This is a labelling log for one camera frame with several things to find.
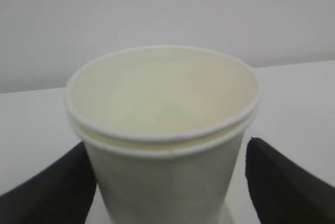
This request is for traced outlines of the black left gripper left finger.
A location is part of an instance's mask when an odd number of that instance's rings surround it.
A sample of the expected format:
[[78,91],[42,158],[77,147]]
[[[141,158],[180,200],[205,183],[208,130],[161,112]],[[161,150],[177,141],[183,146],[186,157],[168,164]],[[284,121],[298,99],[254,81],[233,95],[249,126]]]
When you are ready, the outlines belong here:
[[1,223],[85,223],[96,178],[83,143],[1,196]]

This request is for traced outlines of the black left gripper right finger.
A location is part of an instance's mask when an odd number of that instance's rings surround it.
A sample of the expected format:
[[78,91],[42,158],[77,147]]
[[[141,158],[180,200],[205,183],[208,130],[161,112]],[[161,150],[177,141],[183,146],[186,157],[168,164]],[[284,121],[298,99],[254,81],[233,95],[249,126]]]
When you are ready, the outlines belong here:
[[334,223],[334,187],[260,138],[247,144],[245,177],[260,223]]

